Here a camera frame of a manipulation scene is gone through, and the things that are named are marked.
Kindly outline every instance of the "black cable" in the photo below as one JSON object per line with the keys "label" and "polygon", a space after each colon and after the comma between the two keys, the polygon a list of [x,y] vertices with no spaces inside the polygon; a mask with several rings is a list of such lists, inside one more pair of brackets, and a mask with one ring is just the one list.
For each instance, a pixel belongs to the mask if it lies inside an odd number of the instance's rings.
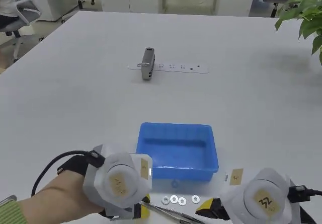
{"label": "black cable", "polygon": [[308,190],[308,193],[310,196],[314,196],[314,195],[322,195],[322,191],[319,191],[319,190],[312,190],[312,189],[309,189]]}
{"label": "black cable", "polygon": [[50,161],[50,163],[45,167],[45,169],[41,172],[41,174],[39,175],[39,177],[37,178],[32,191],[31,191],[31,196],[34,196],[36,194],[36,189],[41,181],[41,179],[44,177],[44,175],[47,173],[47,171],[50,169],[51,166],[53,166],[58,160],[70,156],[70,155],[84,155],[84,156],[88,156],[90,155],[91,152],[87,152],[87,151],[81,151],[81,150],[75,150],[75,151],[69,151],[69,152],[65,152],[63,154],[58,155],[56,158],[54,158],[52,161]]}

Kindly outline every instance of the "printed number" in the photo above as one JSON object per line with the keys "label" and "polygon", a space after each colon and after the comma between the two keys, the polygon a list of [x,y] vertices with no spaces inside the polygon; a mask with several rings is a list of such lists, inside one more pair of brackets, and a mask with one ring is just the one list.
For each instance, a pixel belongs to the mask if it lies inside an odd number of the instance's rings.
{"label": "printed number", "polygon": [[264,205],[265,206],[265,209],[268,208],[268,210],[270,210],[270,211],[274,211],[275,210],[275,208],[269,206],[273,201],[270,200],[268,197],[265,197],[265,198],[259,200],[258,202],[260,204]]}

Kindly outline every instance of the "power strip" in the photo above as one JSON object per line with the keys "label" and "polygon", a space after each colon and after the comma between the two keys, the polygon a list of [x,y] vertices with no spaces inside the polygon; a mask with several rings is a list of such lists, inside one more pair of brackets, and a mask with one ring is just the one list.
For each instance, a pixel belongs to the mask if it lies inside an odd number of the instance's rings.
{"label": "power strip", "polygon": [[[141,63],[129,65],[128,68],[141,70]],[[153,70],[185,73],[209,73],[208,67],[202,64],[155,63]]]}

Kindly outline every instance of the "green sleeve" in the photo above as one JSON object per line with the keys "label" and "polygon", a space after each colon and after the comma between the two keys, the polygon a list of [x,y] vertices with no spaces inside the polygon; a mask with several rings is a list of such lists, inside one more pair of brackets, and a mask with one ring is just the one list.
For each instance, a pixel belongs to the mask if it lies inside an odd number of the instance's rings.
{"label": "green sleeve", "polygon": [[27,224],[27,221],[16,201],[10,201],[0,206],[1,224]]}

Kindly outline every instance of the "hand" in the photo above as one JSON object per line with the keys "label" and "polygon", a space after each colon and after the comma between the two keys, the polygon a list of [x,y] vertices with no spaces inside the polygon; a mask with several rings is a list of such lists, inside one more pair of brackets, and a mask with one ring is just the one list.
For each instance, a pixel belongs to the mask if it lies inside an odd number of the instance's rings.
{"label": "hand", "polygon": [[84,177],[64,171],[33,197],[19,204],[28,224],[58,224],[103,210],[83,192]]}

